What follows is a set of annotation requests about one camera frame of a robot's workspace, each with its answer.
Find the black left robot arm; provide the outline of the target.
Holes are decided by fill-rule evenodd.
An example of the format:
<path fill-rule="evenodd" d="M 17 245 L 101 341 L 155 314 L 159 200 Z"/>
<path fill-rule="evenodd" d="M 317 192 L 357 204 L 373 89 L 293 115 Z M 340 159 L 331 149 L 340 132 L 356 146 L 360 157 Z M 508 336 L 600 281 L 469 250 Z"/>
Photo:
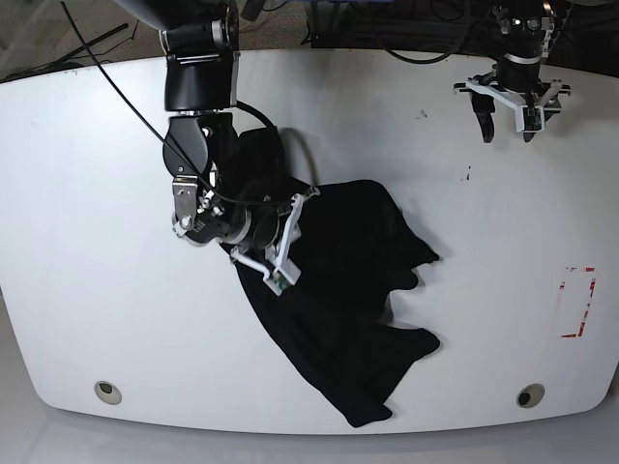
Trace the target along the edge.
<path fill-rule="evenodd" d="M 559 79 L 540 79 L 542 64 L 567 21 L 568 1 L 500 1 L 492 7 L 501 37 L 492 70 L 454 85 L 455 93 L 469 96 L 483 141 L 493 140 L 493 114 L 500 103 L 515 116 L 516 132 L 528 143 L 562 111 L 560 98 L 571 87 Z"/>

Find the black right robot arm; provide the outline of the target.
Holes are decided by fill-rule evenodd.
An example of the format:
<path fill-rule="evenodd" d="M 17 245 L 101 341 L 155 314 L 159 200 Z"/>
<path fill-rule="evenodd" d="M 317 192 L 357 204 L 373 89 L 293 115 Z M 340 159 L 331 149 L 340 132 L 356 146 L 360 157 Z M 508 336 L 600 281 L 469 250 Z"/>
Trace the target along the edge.
<path fill-rule="evenodd" d="M 239 11 L 233 1 L 123 1 L 156 29 L 165 54 L 162 139 L 173 177 L 173 230 L 191 243 L 217 241 L 264 280 L 295 283 L 289 253 L 316 188 L 284 190 L 277 127 L 237 98 Z"/>

